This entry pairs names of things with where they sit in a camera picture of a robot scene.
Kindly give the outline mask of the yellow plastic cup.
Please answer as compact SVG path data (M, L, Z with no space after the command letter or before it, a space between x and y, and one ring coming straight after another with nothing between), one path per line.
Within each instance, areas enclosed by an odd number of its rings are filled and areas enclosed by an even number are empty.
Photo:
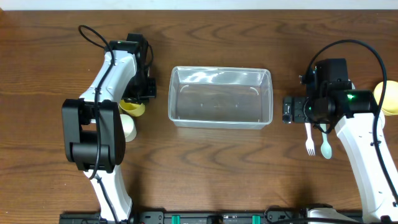
M126 112L130 116L138 117L142 116L146 110L145 104L136 104L136 103L129 103L121 100L119 103L119 109L123 112Z

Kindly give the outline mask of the cream plastic cup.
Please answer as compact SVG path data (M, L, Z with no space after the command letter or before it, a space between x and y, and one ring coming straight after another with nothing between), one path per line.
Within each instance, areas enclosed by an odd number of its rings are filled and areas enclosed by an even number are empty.
M126 142L133 141L137 135L137 130L134 124L134 120L129 115L126 114L121 114L120 118Z

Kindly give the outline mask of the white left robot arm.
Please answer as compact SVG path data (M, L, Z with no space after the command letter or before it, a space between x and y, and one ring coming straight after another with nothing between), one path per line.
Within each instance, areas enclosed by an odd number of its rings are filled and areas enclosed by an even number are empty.
M146 61L152 47L141 34L112 40L104 48L104 63L90 87L62 105L63 137L67 160L90 179L100 202L98 223L129 223L132 199L128 196L121 163L126 138L120 101L147 103L157 94L155 78Z

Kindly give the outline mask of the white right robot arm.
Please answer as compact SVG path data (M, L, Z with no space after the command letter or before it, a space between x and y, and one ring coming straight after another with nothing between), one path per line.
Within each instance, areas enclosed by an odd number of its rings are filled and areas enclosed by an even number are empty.
M397 169L383 134L381 114L370 90L357 90L348 78L346 60L325 59L301 79L305 96L286 96L284 123L312 124L335 131L353 170L361 197L363 222L396 223Z

